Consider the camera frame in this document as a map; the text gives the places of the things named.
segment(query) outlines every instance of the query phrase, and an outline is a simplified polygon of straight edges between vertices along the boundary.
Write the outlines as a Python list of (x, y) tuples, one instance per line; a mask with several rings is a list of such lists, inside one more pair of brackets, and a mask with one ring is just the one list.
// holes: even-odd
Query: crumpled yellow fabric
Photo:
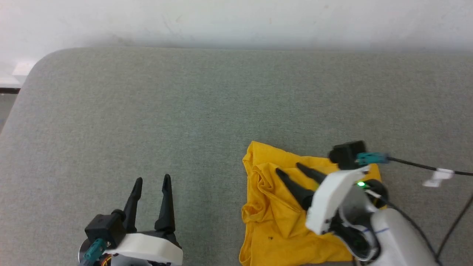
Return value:
[[(243, 164), (248, 174), (247, 203), (242, 209), (246, 224), (240, 250), (243, 266), (296, 266), (326, 261), (349, 261), (351, 254), (332, 234), (316, 235), (305, 227), (306, 212), (277, 176), (281, 168), (303, 187), (318, 185), (296, 168), (301, 162), (325, 174), (338, 168), (326, 158), (299, 156), (272, 146), (251, 142)], [(365, 179), (380, 180), (377, 165)]]

